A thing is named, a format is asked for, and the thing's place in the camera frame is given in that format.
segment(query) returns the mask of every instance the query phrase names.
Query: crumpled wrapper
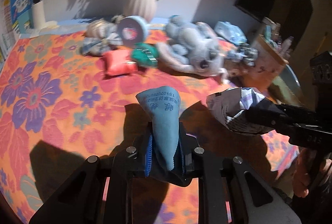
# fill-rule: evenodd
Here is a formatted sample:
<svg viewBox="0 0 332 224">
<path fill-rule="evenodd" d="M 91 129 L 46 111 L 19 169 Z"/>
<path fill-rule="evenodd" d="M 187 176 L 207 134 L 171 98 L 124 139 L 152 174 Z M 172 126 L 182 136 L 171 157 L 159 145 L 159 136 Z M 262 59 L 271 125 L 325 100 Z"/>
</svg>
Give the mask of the crumpled wrapper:
<svg viewBox="0 0 332 224">
<path fill-rule="evenodd" d="M 238 134 L 255 136 L 268 133 L 272 128 L 249 123 L 244 111 L 265 99 L 256 88 L 234 88 L 207 96 L 211 114 L 227 129 Z"/>
</svg>

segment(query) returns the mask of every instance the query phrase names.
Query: human hand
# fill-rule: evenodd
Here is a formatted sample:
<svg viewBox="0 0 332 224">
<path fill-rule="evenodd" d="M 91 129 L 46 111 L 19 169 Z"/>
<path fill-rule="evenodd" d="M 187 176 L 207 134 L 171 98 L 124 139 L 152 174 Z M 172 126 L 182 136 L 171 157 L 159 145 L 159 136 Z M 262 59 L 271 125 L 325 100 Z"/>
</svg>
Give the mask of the human hand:
<svg viewBox="0 0 332 224">
<path fill-rule="evenodd" d="M 307 168 L 309 161 L 310 161 L 310 150 L 305 148 L 301 151 L 301 153 L 298 156 L 292 180 L 294 194 L 301 198 L 305 198 L 309 194 L 308 186 L 311 181 Z M 319 168 L 320 173 L 325 174 L 327 170 L 330 168 L 331 163 L 332 160 L 330 159 L 324 160 Z M 322 181 L 323 183 L 325 183 L 327 179 L 330 177 L 331 172 L 332 169 L 329 169 L 329 172 Z"/>
</svg>

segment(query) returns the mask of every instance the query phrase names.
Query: plush toy nose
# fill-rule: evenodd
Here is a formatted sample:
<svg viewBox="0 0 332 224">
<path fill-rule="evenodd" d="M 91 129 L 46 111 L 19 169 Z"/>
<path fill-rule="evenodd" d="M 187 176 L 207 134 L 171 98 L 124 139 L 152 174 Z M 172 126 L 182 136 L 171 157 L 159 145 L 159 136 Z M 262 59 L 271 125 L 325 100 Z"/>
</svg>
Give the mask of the plush toy nose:
<svg viewBox="0 0 332 224">
<path fill-rule="evenodd" d="M 201 69 L 206 69 L 208 66 L 209 66 L 209 64 L 205 59 L 200 62 Z"/>
<path fill-rule="evenodd" d="M 210 60 L 214 60 L 217 57 L 217 51 L 216 50 L 210 50 L 209 51 L 209 57 L 210 57 Z"/>
</svg>

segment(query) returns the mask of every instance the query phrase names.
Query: red object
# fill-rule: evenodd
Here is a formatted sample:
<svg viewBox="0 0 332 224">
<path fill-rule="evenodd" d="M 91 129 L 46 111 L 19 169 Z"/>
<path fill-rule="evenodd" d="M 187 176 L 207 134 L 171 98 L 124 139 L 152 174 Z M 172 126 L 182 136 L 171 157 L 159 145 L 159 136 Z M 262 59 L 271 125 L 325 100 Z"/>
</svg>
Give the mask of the red object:
<svg viewBox="0 0 332 224">
<path fill-rule="evenodd" d="M 110 76 L 128 74 L 138 71 L 137 63 L 133 62 L 131 50 L 115 50 L 104 54 L 106 61 L 106 73 Z"/>
</svg>

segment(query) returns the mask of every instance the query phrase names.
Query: blue book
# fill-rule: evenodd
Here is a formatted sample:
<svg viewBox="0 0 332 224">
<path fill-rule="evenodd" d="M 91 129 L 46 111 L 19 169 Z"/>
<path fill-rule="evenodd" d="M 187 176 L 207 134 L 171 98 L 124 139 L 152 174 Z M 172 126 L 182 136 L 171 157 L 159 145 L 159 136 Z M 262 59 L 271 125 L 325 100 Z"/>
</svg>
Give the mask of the blue book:
<svg viewBox="0 0 332 224">
<path fill-rule="evenodd" d="M 13 30 L 17 34 L 26 33 L 28 28 L 33 27 L 32 1 L 33 0 L 10 0 Z"/>
</svg>

